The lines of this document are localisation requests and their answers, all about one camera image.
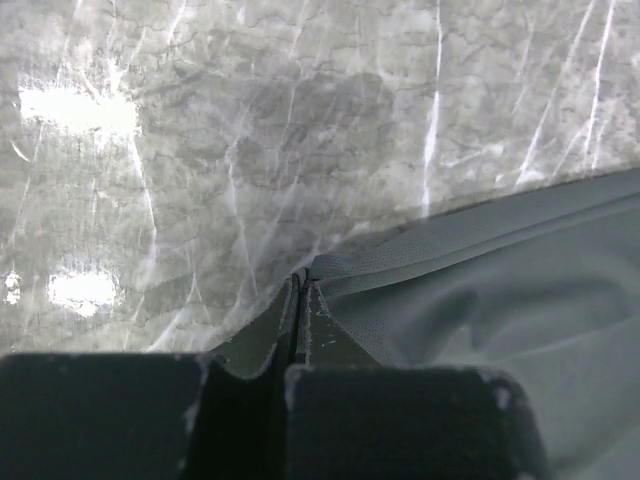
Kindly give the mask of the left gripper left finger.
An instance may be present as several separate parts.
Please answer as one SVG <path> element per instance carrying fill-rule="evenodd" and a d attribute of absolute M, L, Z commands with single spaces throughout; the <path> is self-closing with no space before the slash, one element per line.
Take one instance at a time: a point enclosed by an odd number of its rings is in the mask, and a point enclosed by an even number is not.
<path fill-rule="evenodd" d="M 1 360 L 5 479 L 274 479 L 300 279 L 204 353 Z"/>

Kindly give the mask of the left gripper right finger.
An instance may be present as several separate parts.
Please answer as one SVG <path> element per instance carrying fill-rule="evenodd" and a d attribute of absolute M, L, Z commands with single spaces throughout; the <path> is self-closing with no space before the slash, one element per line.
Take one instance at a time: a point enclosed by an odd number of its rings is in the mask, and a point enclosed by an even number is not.
<path fill-rule="evenodd" d="M 284 375 L 289 479 L 546 479 L 520 384 L 490 368 L 376 362 L 306 288 Z"/>

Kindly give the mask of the dark grey t shirt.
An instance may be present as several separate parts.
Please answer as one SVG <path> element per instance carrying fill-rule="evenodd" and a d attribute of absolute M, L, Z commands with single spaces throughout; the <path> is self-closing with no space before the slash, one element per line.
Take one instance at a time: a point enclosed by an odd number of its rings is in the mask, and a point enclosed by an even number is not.
<path fill-rule="evenodd" d="M 511 374 L 554 478 L 638 477 L 637 170 L 440 215 L 309 274 L 383 364 Z"/>

